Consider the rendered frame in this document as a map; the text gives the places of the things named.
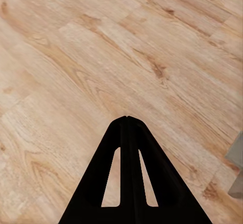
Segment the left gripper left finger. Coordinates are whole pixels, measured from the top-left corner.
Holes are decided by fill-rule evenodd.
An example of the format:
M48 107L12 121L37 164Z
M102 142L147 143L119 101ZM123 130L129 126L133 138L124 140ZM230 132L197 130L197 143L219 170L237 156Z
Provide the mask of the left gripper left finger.
M120 205L101 207L120 147ZM112 121L58 224L135 224L127 117Z

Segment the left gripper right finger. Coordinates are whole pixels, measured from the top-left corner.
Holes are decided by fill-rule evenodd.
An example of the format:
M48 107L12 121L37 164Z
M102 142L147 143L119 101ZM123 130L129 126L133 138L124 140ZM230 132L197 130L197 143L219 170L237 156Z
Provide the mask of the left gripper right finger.
M127 117L135 224L213 224L146 124ZM139 150L158 203L147 205Z

